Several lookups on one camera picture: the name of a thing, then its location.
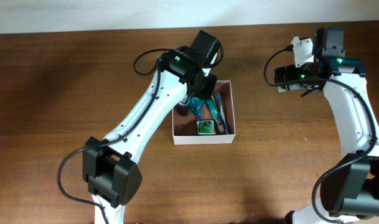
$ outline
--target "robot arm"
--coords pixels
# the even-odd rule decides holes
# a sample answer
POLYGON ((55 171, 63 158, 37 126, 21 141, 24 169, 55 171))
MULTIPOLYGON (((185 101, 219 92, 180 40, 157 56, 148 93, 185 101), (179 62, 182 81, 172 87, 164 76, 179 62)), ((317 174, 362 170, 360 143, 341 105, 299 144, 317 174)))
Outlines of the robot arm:
POLYGON ((379 127, 368 100, 363 65, 357 59, 345 58, 343 39, 344 31, 331 27, 316 30, 315 45, 310 39, 295 37, 292 49, 296 64, 275 70, 276 83, 310 80, 291 83, 286 88, 279 87, 279 92, 300 88, 307 89, 303 96, 314 90, 324 92, 332 108, 341 142, 342 160, 337 167, 351 162, 322 181, 321 197, 315 201, 316 209, 310 205, 290 212, 286 215, 286 224, 328 223, 317 215, 316 210, 334 223, 379 216, 379 127), (312 78, 328 78, 356 90, 371 113, 371 119, 359 97, 348 88, 331 82, 314 83, 312 78), (366 157, 352 162, 373 144, 370 122, 374 124, 376 143, 366 157), (375 177, 368 179, 369 173, 375 177))
POLYGON ((70 154, 83 151, 83 180, 88 183, 95 204, 76 200, 64 191, 60 173, 70 155, 58 170, 58 186, 64 196, 96 205, 96 224, 123 223, 125 205, 143 179, 137 163, 147 142, 168 112, 186 96, 211 97, 217 78, 209 74, 210 69, 222 58, 220 42, 202 30, 190 47, 163 53, 157 60, 157 72, 151 84, 127 117, 102 141, 91 137, 84 148, 70 154), (218 49, 221 56, 214 63, 218 49))

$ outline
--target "cable connector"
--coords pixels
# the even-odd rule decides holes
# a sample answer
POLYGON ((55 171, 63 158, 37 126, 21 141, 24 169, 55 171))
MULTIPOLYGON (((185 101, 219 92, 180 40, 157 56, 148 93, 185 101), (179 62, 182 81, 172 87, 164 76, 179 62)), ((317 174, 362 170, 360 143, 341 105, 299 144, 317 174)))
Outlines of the cable connector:
POLYGON ((294 47, 293 44, 291 44, 291 45, 287 46, 285 48, 285 50, 288 51, 288 52, 293 51, 293 47, 294 47))

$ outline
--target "white wall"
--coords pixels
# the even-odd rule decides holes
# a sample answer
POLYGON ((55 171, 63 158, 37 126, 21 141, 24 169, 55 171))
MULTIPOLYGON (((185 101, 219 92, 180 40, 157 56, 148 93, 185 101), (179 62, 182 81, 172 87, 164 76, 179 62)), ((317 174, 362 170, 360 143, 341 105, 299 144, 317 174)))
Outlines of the white wall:
POLYGON ((379 0, 0 0, 0 33, 379 20, 379 0))

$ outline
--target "cardboard box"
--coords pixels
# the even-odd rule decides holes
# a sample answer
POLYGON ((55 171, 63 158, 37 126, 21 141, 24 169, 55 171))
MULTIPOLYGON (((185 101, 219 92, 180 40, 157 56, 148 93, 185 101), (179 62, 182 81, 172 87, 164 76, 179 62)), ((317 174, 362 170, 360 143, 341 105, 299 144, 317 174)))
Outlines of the cardboard box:
MULTIPOLYGON (((172 110, 172 137, 175 145, 184 144, 228 144, 232 143, 235 138, 235 114, 233 112, 232 87, 230 80, 218 80, 215 85, 215 91, 219 91, 223 98, 223 110, 225 113, 225 121, 227 122, 229 134, 199 136, 197 134, 196 118, 192 113, 187 116, 180 116, 177 112, 177 106, 172 110)), ((213 119, 207 105, 202 110, 202 119, 213 119)))

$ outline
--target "brown table surface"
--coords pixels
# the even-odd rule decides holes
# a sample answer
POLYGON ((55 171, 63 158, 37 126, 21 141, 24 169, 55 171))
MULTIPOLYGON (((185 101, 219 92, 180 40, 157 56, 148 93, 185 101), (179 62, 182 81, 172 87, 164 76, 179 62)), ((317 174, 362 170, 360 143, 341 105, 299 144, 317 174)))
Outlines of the brown table surface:
MULTIPOLYGON (((205 28, 224 48, 212 73, 231 80, 232 144, 175 146, 171 114, 154 133, 139 168, 143 184, 126 223, 268 223, 309 205, 317 178, 340 160, 334 117, 321 92, 278 94, 265 62, 296 35, 345 28, 348 57, 360 58, 379 122, 379 22, 205 28)), ((190 45, 199 28, 0 35, 0 223, 93 223, 94 208, 67 200, 56 184, 60 161, 90 137, 101 139, 131 110, 151 77, 133 72, 140 53, 190 45)), ((156 55, 140 64, 151 68, 156 55)), ((292 53, 268 69, 292 64, 292 53)), ((63 185, 91 200, 82 157, 63 185)), ((362 223, 379 223, 374 218, 362 223)))

